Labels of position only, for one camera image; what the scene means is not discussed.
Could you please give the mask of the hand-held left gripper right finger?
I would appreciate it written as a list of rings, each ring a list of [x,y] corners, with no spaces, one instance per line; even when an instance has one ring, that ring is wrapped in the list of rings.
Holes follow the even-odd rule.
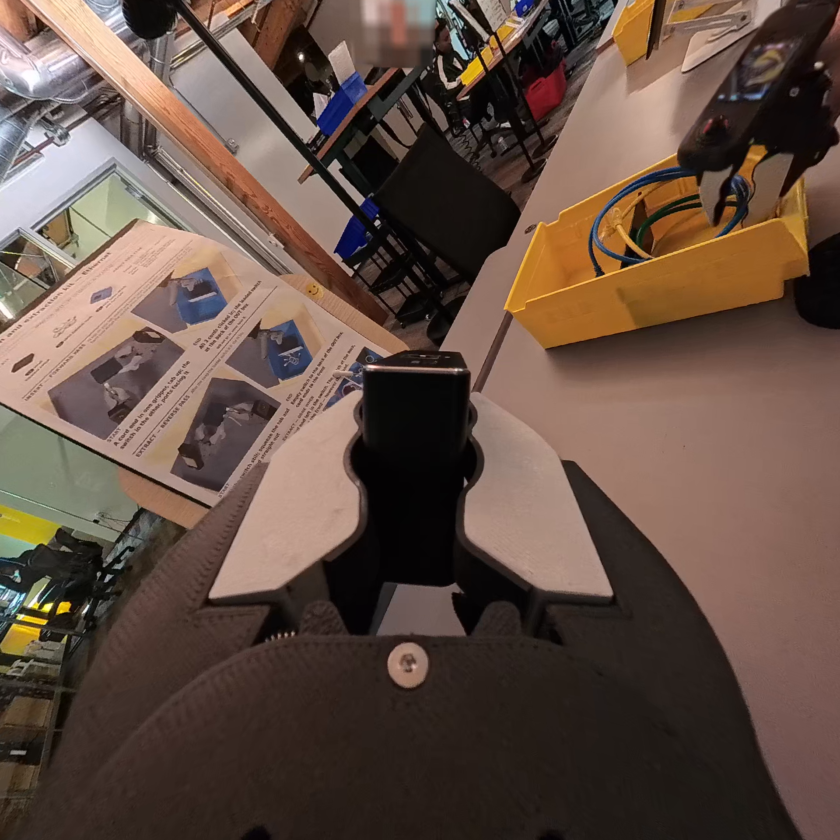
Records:
[[[613,597],[563,463],[523,421],[470,397],[476,468],[458,500],[456,541],[470,571],[526,604],[607,604]]]

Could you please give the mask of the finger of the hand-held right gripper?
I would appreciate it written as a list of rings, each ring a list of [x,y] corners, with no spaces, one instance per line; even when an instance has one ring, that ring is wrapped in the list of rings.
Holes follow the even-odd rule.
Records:
[[[775,215],[782,197],[798,178],[797,166],[804,159],[802,152],[765,152],[752,170],[751,222],[765,222]]]
[[[709,225],[720,224],[730,196],[734,196],[737,211],[744,214],[749,208],[749,183],[734,165],[727,165],[719,171],[699,171],[697,184],[700,205]]]

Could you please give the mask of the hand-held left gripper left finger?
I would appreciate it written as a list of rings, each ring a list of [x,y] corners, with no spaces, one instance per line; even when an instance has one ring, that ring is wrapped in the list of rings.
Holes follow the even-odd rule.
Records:
[[[269,462],[209,593],[213,604],[293,604],[324,590],[323,565],[362,534],[364,491],[351,476],[360,434],[353,392],[289,437]]]

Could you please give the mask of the black network switch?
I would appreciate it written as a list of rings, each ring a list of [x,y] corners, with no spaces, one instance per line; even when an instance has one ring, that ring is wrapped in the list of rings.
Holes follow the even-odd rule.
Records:
[[[403,351],[363,369],[356,463],[387,582],[446,587],[455,581],[470,381],[457,352]]]

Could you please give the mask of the yellow plastic bin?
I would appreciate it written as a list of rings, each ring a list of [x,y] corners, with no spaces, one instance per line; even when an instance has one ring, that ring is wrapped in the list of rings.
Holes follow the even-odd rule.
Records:
[[[801,179],[774,217],[726,237],[712,238],[699,212],[658,221],[658,256],[622,268],[603,255],[605,274],[597,276],[587,242],[617,188],[565,208],[532,235],[505,310],[544,349],[778,300],[788,280],[809,271]]]

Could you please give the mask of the brown cardboard divider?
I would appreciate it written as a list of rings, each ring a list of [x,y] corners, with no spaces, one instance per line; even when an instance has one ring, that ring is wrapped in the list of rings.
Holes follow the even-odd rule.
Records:
[[[653,211],[648,206],[647,198],[643,198],[633,210],[629,235],[635,245],[643,252],[652,256],[655,248],[655,237],[653,234],[653,223],[648,219]]]

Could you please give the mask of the small yellow bin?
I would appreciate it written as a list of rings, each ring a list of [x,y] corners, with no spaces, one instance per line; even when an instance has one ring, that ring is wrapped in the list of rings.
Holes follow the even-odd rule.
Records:
[[[626,67],[647,55],[654,7],[655,1],[628,1],[616,20],[612,40]]]

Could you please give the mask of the red plastic bin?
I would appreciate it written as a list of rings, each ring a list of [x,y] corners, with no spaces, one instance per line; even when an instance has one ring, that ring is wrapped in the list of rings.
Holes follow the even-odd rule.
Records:
[[[536,122],[542,121],[561,105],[568,87],[563,59],[551,72],[523,85],[524,96]]]

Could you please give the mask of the printed instruction poster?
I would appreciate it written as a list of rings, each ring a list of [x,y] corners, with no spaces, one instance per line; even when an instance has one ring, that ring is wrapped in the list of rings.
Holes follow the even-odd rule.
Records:
[[[2,406],[211,508],[390,355],[269,275],[131,223],[2,332]]]

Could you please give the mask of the blue storage bin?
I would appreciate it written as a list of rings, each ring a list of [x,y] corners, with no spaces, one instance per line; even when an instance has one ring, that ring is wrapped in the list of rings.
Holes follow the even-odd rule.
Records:
[[[320,132],[331,136],[367,91],[368,88],[357,71],[342,82],[318,114],[317,125]]]
[[[378,216],[379,208],[372,201],[370,197],[366,198],[360,206],[362,213],[367,216],[372,222]],[[338,244],[335,247],[334,254],[339,256],[342,260],[350,259],[358,250],[365,247],[371,240],[370,232],[362,224],[362,222],[352,216],[347,223],[344,231],[341,234]]]

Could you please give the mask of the storage shelving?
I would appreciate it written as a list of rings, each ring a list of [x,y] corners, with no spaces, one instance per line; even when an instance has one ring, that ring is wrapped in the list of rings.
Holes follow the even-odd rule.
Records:
[[[53,763],[70,709],[93,659],[131,596],[165,552],[186,533],[172,521],[142,511],[103,555],[108,571],[100,601],[89,598],[69,616],[69,603],[47,626],[49,580],[35,584],[19,623],[2,633],[1,686],[1,836],[13,838],[35,802],[40,783]]]

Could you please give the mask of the black metal pole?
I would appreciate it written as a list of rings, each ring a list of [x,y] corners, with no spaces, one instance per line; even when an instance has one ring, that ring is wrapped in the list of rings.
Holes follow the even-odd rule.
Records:
[[[122,14],[126,24],[142,39],[153,40],[163,37],[174,30],[177,18],[183,18],[192,32],[204,46],[219,60],[226,71],[234,78],[257,107],[278,128],[283,136],[313,170],[326,183],[331,192],[357,218],[363,227],[371,234],[374,242],[383,247],[391,256],[397,257],[390,239],[375,226],[373,221],[362,210],[344,187],[331,174],[328,167],[321,163],[309,149],[305,141],[289,125],[277,111],[270,100],[262,93],[257,85],[245,74],[239,63],[228,53],[211,30],[184,1],[126,1],[122,2]],[[458,297],[448,305],[442,301],[440,293],[431,288],[424,277],[444,280],[436,266],[429,260],[418,243],[411,237],[397,236],[397,241],[404,247],[408,259],[408,269],[411,278],[416,280],[419,292],[429,301],[436,312],[440,313],[447,323],[453,322],[459,308],[466,297]]]

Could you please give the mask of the wooden ceiling beam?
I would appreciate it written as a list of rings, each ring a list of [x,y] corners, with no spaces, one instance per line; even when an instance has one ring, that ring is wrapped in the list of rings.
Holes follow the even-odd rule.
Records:
[[[311,278],[379,325],[387,312],[83,2],[25,1],[100,76],[274,235]]]

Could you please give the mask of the wooden desk with dark frame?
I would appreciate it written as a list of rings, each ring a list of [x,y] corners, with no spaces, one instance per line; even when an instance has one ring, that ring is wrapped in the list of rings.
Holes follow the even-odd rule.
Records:
[[[380,131],[395,144],[408,149],[386,121],[386,117],[398,107],[404,96],[408,96],[414,104],[422,104],[415,85],[424,72],[422,67],[383,70],[381,75],[367,86],[365,93],[317,153],[317,158],[326,168],[337,162],[343,177],[362,197],[370,196],[376,187],[354,162],[349,148],[361,150],[370,136]]]

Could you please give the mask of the silver metal duct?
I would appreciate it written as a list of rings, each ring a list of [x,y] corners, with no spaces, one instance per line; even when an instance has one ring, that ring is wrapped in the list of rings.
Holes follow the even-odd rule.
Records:
[[[24,42],[1,29],[1,181],[14,172],[29,135],[64,143],[69,132],[59,122],[66,109],[93,102],[109,87],[58,35],[46,30]]]

